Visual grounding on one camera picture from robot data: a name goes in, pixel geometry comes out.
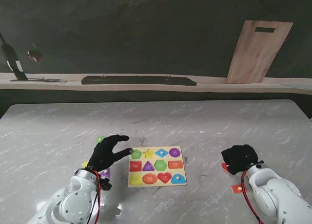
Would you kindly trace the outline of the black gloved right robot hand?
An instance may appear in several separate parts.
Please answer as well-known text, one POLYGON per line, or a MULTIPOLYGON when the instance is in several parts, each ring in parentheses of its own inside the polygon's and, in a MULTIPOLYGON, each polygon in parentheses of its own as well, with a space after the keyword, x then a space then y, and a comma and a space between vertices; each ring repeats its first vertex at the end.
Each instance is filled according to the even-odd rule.
POLYGON ((258 163, 258 156, 250 145, 234 145, 221 152, 230 174, 244 172, 250 165, 258 163))

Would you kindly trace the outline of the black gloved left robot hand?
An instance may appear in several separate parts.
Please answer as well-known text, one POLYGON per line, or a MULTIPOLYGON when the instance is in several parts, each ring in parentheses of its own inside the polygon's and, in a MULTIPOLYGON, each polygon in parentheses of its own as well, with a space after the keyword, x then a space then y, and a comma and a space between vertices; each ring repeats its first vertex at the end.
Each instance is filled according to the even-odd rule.
POLYGON ((129 136, 118 134, 104 138, 94 148, 94 152, 89 159, 87 168, 99 172, 109 168, 115 162, 132 154, 134 151, 132 148, 126 148, 119 152, 113 153, 113 148, 118 142, 128 141, 129 138, 129 136))

